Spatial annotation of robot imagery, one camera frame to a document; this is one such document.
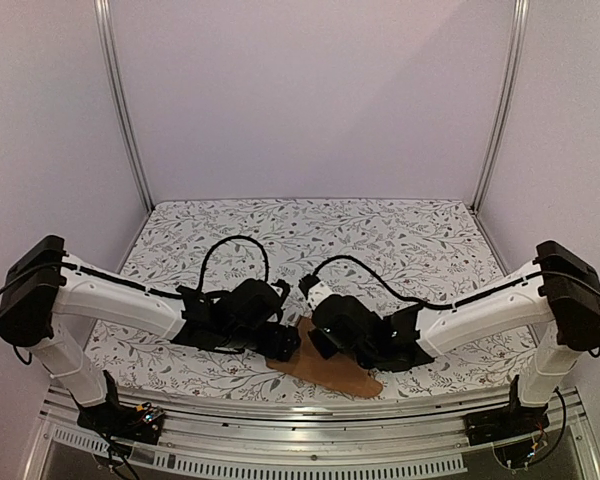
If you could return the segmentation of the brown cardboard box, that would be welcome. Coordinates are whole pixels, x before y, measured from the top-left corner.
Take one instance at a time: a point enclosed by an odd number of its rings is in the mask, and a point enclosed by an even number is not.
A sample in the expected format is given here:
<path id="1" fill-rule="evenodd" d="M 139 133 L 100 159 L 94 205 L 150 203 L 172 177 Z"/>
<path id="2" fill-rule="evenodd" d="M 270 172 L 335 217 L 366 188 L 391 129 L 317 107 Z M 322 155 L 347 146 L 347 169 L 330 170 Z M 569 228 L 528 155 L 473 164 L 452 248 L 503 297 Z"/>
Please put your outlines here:
<path id="1" fill-rule="evenodd" d="M 309 317 L 301 317 L 298 323 L 301 340 L 299 349 L 287 362 L 267 359 L 267 367 L 332 392 L 354 397 L 371 399 L 382 393 L 382 383 L 350 357 L 336 353 L 330 359 L 324 359 L 309 339 L 311 326 Z"/>

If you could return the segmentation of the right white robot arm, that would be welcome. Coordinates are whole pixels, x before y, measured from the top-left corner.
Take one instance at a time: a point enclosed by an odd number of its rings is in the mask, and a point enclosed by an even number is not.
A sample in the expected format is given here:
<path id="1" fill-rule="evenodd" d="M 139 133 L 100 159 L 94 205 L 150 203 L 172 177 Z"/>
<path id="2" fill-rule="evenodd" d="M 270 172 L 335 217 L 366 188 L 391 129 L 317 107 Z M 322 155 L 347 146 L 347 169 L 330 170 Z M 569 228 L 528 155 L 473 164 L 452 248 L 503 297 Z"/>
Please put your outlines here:
<path id="1" fill-rule="evenodd" d="M 310 311 L 309 337 L 324 358 L 350 354 L 365 369 L 406 372 L 479 339 L 522 326 L 546 327 L 533 359 L 513 380 L 512 402 L 497 427 L 517 436 L 532 424 L 579 357 L 600 349 L 600 279 L 593 266 L 549 240 L 512 274 L 446 303 L 391 294 L 405 307 L 386 316 L 320 279 L 299 289 Z"/>

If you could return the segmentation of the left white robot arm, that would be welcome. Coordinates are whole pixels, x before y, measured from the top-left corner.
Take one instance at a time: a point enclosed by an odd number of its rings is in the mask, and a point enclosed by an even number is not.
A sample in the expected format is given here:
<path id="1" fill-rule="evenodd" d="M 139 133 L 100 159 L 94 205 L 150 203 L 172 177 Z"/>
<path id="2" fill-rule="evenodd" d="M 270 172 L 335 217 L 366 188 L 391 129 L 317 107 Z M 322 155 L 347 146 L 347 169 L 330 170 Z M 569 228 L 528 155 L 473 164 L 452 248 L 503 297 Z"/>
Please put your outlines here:
<path id="1" fill-rule="evenodd" d="M 287 362 L 299 331 L 282 322 L 290 286 L 247 278 L 231 290 L 178 286 L 165 291 L 98 269 L 48 235 L 11 266 L 0 288 L 0 338 L 37 358 L 108 434 L 128 426 L 116 386 L 88 360 L 61 316 L 85 317 L 145 331 L 169 343 L 232 355 L 245 350 Z"/>

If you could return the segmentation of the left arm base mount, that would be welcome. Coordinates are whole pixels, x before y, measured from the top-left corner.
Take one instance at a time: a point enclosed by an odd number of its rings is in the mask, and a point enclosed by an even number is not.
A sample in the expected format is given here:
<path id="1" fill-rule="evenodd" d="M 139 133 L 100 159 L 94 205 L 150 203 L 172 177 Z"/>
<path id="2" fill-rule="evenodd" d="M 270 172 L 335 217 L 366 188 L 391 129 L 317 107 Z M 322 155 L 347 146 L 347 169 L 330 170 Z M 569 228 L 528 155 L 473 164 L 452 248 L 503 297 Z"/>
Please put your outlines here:
<path id="1" fill-rule="evenodd" d="M 113 377 L 106 370 L 103 375 L 106 391 L 102 402 L 84 406 L 74 400 L 79 410 L 78 425 L 106 437 L 157 445 L 165 421 L 165 411 L 151 402 L 136 406 L 121 404 Z"/>

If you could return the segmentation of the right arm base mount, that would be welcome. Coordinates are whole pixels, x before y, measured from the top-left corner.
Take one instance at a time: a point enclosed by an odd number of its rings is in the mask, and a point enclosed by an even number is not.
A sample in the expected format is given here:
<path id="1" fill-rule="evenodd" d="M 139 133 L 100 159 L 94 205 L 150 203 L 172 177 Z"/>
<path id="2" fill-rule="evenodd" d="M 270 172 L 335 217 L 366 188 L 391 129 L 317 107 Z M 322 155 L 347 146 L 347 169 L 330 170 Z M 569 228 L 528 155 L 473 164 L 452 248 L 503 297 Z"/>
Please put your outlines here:
<path id="1" fill-rule="evenodd" d="M 509 388 L 506 405 L 473 412 L 463 417 L 464 432 L 471 446 L 531 434 L 549 426 L 548 405 L 525 407 L 518 398 L 519 375 Z"/>

